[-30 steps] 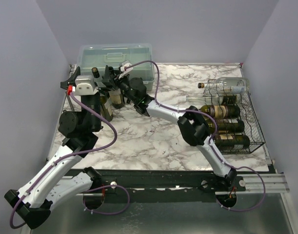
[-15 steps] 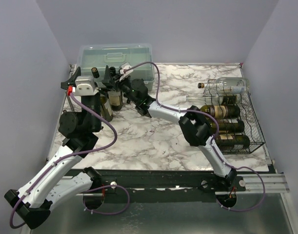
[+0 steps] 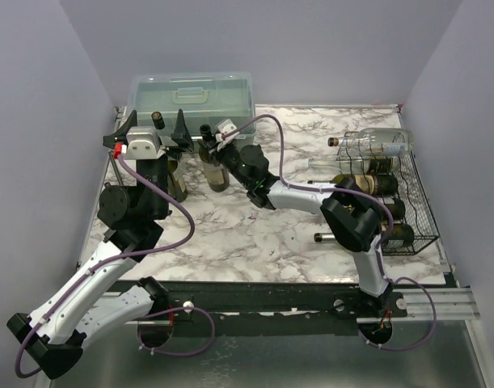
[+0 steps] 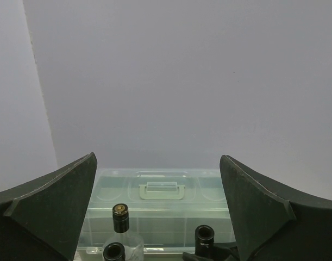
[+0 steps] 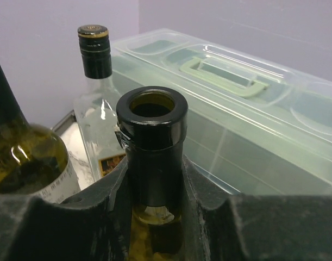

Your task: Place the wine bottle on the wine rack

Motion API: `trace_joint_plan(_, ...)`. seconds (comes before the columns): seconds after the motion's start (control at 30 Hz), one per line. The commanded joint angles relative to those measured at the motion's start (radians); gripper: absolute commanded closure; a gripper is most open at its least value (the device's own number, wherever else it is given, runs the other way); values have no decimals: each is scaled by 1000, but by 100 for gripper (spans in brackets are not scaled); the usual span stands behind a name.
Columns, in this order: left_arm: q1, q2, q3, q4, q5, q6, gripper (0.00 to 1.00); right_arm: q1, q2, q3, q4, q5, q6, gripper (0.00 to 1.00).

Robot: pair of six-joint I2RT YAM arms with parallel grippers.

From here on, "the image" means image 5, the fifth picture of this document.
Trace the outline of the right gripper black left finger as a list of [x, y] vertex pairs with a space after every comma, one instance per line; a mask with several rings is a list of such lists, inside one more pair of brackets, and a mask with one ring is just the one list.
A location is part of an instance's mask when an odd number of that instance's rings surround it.
[[0, 195], [0, 260], [126, 260], [127, 161], [63, 203]]

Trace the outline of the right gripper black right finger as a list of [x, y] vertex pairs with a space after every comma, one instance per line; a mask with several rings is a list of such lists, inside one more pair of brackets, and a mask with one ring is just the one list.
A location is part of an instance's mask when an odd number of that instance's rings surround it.
[[332, 260], [332, 196], [231, 195], [182, 171], [186, 260]]

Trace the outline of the dark bottle beige label back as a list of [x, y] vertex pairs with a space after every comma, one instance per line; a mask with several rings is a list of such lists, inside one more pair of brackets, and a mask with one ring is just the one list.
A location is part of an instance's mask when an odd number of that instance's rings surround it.
[[180, 200], [188, 103], [173, 89], [145, 86], [124, 94], [116, 112], [133, 200], [128, 258], [184, 260]]

